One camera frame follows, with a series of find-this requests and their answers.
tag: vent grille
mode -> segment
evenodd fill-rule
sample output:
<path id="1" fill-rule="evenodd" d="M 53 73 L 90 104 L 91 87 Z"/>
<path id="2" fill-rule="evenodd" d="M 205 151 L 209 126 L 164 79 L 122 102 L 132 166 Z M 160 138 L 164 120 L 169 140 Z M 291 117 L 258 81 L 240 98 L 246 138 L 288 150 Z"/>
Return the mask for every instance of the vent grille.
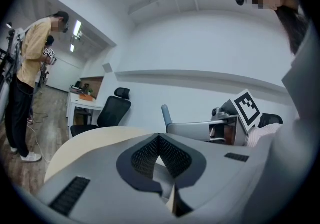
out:
<path id="1" fill-rule="evenodd" d="M 241 155 L 241 154 L 237 154 L 237 153 L 232 153 L 232 152 L 226 153 L 225 157 L 226 158 L 231 158 L 231 159 L 234 159 L 234 160 L 243 161 L 243 162 L 246 162 L 248 160 L 248 158 L 249 158 L 249 156 Z"/>
<path id="2" fill-rule="evenodd" d="M 90 180 L 87 178 L 75 177 L 50 204 L 50 207 L 67 216 L 85 191 L 89 182 Z"/>

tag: white cloth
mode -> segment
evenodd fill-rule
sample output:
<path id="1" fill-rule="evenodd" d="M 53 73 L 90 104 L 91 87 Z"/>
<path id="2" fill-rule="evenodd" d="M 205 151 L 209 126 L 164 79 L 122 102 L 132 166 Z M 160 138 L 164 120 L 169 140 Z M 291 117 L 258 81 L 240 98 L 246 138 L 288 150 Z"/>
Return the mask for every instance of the white cloth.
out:
<path id="1" fill-rule="evenodd" d="M 247 136 L 246 146 L 255 147 L 258 143 L 258 140 L 264 135 L 274 134 L 276 131 L 282 126 L 282 124 L 274 123 L 270 125 L 266 125 L 264 127 L 252 127 L 249 130 L 249 134 Z"/>
<path id="2" fill-rule="evenodd" d="M 36 83 L 39 83 L 40 82 L 40 78 L 41 78 L 41 71 L 39 71 L 37 74 L 36 74 L 36 77 L 35 77 L 35 81 Z"/>

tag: white sneaker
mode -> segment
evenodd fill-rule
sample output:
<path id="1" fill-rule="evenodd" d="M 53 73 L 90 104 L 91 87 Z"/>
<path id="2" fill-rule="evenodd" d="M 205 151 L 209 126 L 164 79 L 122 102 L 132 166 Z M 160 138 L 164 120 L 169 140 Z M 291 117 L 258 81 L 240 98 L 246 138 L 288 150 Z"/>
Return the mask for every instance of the white sneaker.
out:
<path id="1" fill-rule="evenodd" d="M 21 156 L 21 159 L 23 162 L 29 163 L 29 162 L 37 162 L 41 160 L 42 156 L 40 154 L 29 152 L 29 154 L 26 157 Z"/>
<path id="2" fill-rule="evenodd" d="M 11 148 L 11 152 L 12 153 L 14 153 L 14 154 L 18 153 L 18 149 L 17 148 L 13 148 L 13 147 L 10 147 L 10 148 Z"/>

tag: office chair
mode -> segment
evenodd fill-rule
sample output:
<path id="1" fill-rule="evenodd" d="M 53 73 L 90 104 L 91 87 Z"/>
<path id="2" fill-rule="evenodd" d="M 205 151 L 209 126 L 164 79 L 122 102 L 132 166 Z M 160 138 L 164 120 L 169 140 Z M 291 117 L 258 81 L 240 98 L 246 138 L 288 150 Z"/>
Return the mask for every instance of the office chair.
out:
<path id="1" fill-rule="evenodd" d="M 258 127 L 264 127 L 266 125 L 270 125 L 273 123 L 283 124 L 284 121 L 282 120 L 282 118 L 279 115 L 263 113 L 261 116 L 260 123 L 259 123 Z"/>
<path id="2" fill-rule="evenodd" d="M 131 102 L 128 101 L 130 89 L 119 87 L 115 90 L 115 95 L 110 96 L 100 113 L 97 124 L 98 125 L 74 125 L 71 126 L 72 136 L 76 136 L 85 131 L 96 129 L 99 127 L 117 126 L 124 115 L 131 107 Z"/>

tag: dark hair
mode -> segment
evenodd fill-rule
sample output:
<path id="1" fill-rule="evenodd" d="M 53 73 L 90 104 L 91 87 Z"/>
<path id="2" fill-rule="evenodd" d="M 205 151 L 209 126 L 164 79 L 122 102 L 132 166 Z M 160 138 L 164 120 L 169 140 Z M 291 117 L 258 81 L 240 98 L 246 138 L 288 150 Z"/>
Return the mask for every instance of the dark hair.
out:
<path id="1" fill-rule="evenodd" d="M 258 4 L 258 7 L 263 5 L 259 0 L 252 1 Z M 296 9 L 287 6 L 278 7 L 275 13 L 288 34 L 291 52 L 296 55 L 308 29 L 307 18 L 299 14 Z"/>
<path id="2" fill-rule="evenodd" d="M 47 40 L 47 41 L 46 41 L 45 45 L 46 45 L 46 46 L 51 46 L 51 45 L 54 43 L 55 38 L 52 37 L 51 35 L 49 35 L 46 40 Z"/>
<path id="3" fill-rule="evenodd" d="M 68 23 L 69 22 L 69 14 L 67 12 L 64 12 L 64 11 L 59 11 L 58 13 L 53 14 L 52 17 L 62 17 L 64 23 Z"/>

